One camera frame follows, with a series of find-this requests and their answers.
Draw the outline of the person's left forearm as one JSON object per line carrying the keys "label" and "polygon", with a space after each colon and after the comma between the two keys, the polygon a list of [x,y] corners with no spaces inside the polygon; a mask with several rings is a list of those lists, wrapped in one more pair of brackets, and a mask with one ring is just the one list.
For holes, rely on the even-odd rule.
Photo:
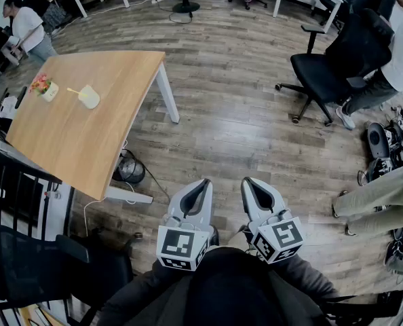
{"label": "person's left forearm", "polygon": [[102,307],[97,326],[123,326],[143,308],[191,271],[163,267],[157,259],[151,270],[136,276]]}

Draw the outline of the pile of black white equipment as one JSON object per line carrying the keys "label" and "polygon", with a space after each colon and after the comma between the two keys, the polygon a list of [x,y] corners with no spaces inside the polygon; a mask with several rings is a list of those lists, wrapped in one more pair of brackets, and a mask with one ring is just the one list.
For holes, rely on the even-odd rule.
{"label": "pile of black white equipment", "polygon": [[393,107],[391,109],[395,116],[388,118],[388,124],[382,125],[389,143],[390,157],[387,159],[374,159],[370,154],[370,148],[367,141],[367,128],[372,122],[367,122],[363,134],[365,146],[368,151],[369,164],[366,170],[358,171],[358,185],[363,186],[371,181],[386,175],[387,173],[403,166],[403,109]]}

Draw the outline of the black office chair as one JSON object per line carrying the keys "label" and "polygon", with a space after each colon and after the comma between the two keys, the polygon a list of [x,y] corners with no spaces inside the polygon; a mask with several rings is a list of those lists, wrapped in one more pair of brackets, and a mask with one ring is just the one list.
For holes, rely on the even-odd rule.
{"label": "black office chair", "polygon": [[319,26],[304,24],[309,33],[307,52],[290,57],[300,85],[278,83],[276,90],[291,89],[307,96],[301,112],[292,117],[297,124],[308,106],[316,102],[330,126],[333,118],[326,108],[328,103],[343,104],[352,94],[364,89],[364,78],[391,60],[390,43],[394,30],[374,10],[364,9],[350,14],[337,38],[323,54],[312,52],[315,38],[324,31]]}
{"label": "black office chair", "polygon": [[90,326],[104,303],[134,278],[127,249],[115,250],[98,234],[39,240],[0,225],[0,309],[72,297],[89,309],[70,326]]}

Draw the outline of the white cup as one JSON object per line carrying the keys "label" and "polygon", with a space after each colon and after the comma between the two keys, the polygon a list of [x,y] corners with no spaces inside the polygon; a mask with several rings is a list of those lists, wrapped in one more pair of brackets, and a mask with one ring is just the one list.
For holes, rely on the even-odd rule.
{"label": "white cup", "polygon": [[94,109],[100,102],[99,94],[90,86],[84,86],[78,94],[78,99],[88,108]]}

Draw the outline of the white pot with pink flowers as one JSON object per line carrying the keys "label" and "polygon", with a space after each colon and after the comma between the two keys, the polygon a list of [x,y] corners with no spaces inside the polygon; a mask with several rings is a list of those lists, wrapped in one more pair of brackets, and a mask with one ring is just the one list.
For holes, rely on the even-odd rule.
{"label": "white pot with pink flowers", "polygon": [[51,77],[48,77],[45,73],[39,73],[29,86],[28,91],[50,103],[55,99],[58,89],[58,85]]}

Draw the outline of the person's right forearm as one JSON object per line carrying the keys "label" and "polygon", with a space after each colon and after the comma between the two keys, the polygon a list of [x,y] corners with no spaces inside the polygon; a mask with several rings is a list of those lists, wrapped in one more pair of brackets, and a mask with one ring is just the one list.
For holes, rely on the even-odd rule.
{"label": "person's right forearm", "polygon": [[272,263],[271,267],[287,283],[314,301],[331,300],[340,296],[331,281],[298,254]]}

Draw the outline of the person's dark clothed body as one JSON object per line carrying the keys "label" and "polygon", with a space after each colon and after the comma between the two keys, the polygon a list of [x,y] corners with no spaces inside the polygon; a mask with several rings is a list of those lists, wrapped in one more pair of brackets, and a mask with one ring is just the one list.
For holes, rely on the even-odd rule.
{"label": "person's dark clothed body", "polygon": [[236,244],[213,247],[191,276],[123,326],[334,326],[322,306]]}

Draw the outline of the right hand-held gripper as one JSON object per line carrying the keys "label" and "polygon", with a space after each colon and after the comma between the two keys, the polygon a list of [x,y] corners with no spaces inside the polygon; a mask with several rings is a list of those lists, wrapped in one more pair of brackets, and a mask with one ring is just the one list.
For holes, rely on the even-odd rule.
{"label": "right hand-held gripper", "polygon": [[[241,195],[244,211],[251,220],[250,244],[258,258],[273,264],[293,257],[303,246],[304,234],[300,219],[285,209],[281,194],[260,179],[245,177]],[[269,213],[274,215],[261,219]]]}

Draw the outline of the black railing with wooden handrail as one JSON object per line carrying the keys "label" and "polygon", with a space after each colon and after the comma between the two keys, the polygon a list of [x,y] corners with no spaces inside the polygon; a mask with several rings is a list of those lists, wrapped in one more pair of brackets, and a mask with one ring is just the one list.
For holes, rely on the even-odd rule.
{"label": "black railing with wooden handrail", "polygon": [[74,190],[0,141],[0,225],[33,238],[69,233]]}

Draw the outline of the black round cage fan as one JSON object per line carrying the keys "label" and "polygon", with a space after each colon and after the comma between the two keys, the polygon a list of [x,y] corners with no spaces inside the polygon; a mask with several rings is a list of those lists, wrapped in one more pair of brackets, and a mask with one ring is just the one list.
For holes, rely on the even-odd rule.
{"label": "black round cage fan", "polygon": [[144,164],[130,150],[122,149],[112,174],[112,180],[138,184],[144,179],[145,173]]}

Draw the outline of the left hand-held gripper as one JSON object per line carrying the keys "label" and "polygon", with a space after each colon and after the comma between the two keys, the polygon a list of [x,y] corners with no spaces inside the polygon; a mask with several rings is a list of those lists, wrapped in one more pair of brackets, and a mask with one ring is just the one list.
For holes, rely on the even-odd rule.
{"label": "left hand-held gripper", "polygon": [[212,194],[212,182],[201,179],[173,195],[158,229],[156,256],[162,266],[195,271],[208,249],[219,245],[211,224]]}

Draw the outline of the wooden table with white legs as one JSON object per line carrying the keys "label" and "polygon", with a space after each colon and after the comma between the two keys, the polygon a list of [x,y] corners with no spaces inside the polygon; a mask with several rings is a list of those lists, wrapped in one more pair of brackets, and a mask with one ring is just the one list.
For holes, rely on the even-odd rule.
{"label": "wooden table with white legs", "polygon": [[[117,159],[151,85],[157,83],[173,122],[180,117],[164,67],[164,52],[102,51],[63,54],[41,72],[58,85],[47,102],[34,93],[22,100],[7,142],[43,170],[76,190],[103,200],[151,203],[152,197],[111,186]],[[90,85],[100,96],[88,109],[78,95]]]}

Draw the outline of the black oval plastic shell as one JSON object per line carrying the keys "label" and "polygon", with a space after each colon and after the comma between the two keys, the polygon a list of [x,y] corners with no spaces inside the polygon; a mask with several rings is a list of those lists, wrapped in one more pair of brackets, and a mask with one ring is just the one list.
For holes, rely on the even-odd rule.
{"label": "black oval plastic shell", "polygon": [[370,123],[366,136],[370,154],[374,159],[387,159],[390,157],[389,143],[382,125],[376,122]]}

